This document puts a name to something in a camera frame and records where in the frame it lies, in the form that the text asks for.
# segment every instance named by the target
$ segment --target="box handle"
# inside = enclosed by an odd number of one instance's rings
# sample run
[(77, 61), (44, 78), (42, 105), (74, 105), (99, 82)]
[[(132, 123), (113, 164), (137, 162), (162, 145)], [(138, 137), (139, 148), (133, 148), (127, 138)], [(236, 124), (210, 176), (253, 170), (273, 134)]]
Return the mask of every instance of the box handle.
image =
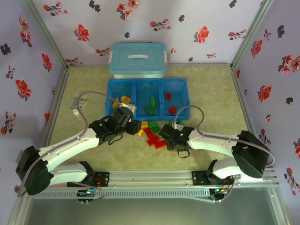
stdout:
[(128, 58), (130, 59), (146, 59), (148, 55), (129, 55)]

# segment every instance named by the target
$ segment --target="blue sorting tray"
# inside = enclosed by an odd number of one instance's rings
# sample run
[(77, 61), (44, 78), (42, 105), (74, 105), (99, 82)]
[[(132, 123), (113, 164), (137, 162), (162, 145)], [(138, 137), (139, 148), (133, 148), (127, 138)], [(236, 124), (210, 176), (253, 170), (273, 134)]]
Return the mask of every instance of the blue sorting tray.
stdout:
[[(165, 98), (167, 93), (172, 94), (171, 100)], [(188, 84), (186, 78), (136, 78), (110, 79), (107, 85), (107, 95), (112, 98), (128, 96), (131, 104), (136, 105), (134, 118), (142, 121), (171, 121), (175, 115), (169, 113), (169, 108), (175, 106), (177, 112), (184, 106), (190, 105)], [(150, 98), (155, 98), (156, 108), (154, 116), (149, 116), (145, 106), (150, 106)], [(105, 114), (115, 112), (113, 101), (106, 99)], [(189, 120), (191, 109), (184, 109), (178, 116), (178, 121)]]

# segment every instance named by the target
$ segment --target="purple wall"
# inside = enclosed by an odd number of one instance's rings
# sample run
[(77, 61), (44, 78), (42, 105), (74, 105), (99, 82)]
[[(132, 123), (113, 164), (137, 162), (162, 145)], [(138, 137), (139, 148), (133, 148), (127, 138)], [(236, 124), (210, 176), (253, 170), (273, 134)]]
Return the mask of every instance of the purple wall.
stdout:
[(41, 144), (62, 66), (20, 0), (1, 1), (0, 30), (0, 225), (6, 225), (20, 185), (16, 159)]
[(299, 0), (277, 0), (237, 74), (253, 124), (275, 154), (274, 168), (295, 224), (300, 224)]

